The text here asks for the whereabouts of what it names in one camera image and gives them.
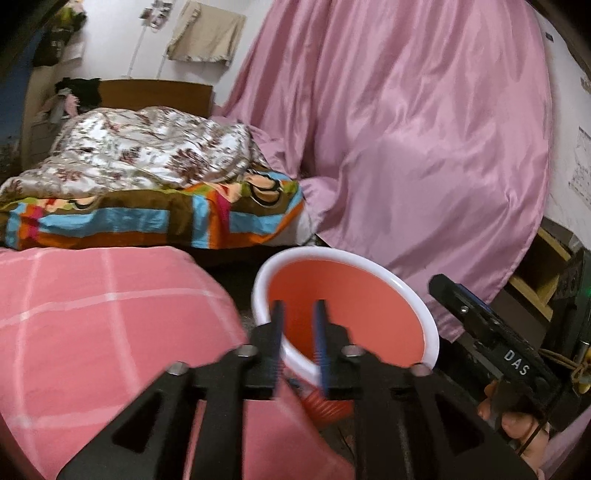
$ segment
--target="metal screw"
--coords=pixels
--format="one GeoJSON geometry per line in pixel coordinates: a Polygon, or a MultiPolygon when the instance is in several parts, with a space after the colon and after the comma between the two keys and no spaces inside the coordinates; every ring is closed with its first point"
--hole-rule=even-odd
{"type": "Polygon", "coordinates": [[[343,349],[341,350],[341,352],[344,356],[351,358],[351,357],[363,355],[365,353],[365,350],[363,350],[358,345],[345,345],[343,347],[343,349]]]}
{"type": "Polygon", "coordinates": [[[257,353],[258,349],[254,345],[241,345],[236,349],[237,356],[250,357],[257,353]]]}
{"type": "Polygon", "coordinates": [[[177,377],[183,375],[189,371],[189,366],[185,362],[175,362],[168,367],[167,372],[177,377]]]}

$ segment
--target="beige towel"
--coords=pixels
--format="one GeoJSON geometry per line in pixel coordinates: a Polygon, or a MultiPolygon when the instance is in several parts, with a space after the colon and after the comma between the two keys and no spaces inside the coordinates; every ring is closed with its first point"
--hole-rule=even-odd
{"type": "Polygon", "coordinates": [[[244,15],[189,0],[168,44],[168,58],[230,65],[245,21],[244,15]]]}

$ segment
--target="pink satin curtain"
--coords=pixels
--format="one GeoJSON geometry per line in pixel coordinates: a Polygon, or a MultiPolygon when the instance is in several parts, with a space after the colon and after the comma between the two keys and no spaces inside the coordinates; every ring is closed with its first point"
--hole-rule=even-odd
{"type": "Polygon", "coordinates": [[[524,0],[275,0],[221,115],[301,179],[319,235],[427,294],[445,273],[486,301],[543,214],[544,47],[524,0]]]}

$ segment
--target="white wall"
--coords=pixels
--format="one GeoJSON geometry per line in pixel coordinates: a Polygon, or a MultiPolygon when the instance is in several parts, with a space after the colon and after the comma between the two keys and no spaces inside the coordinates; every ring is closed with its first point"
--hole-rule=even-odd
{"type": "Polygon", "coordinates": [[[247,21],[230,68],[219,64],[187,63],[164,58],[166,46],[186,0],[176,0],[170,19],[158,31],[145,29],[139,16],[152,0],[85,0],[88,22],[80,33],[85,42],[81,60],[59,66],[57,76],[99,77],[104,80],[182,80],[214,85],[215,102],[230,94],[240,66],[256,38],[273,0],[201,0],[203,4],[246,15],[247,21]],[[130,65],[137,51],[135,62],[130,65]]]}
{"type": "MultiPolygon", "coordinates": [[[[591,248],[591,210],[569,185],[577,165],[575,149],[579,128],[591,135],[591,95],[581,84],[581,79],[587,79],[587,75],[553,25],[536,14],[546,51],[553,110],[550,192],[544,214],[591,248]]],[[[591,152],[587,153],[587,162],[591,168],[591,152]]]]}

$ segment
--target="bed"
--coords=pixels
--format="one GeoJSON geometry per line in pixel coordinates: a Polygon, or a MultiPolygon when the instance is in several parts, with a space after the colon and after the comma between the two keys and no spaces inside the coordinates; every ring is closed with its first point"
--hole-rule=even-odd
{"type": "Polygon", "coordinates": [[[0,188],[6,246],[221,250],[313,236],[298,182],[269,167],[249,127],[208,119],[212,87],[113,80],[100,94],[48,159],[0,188]]]}

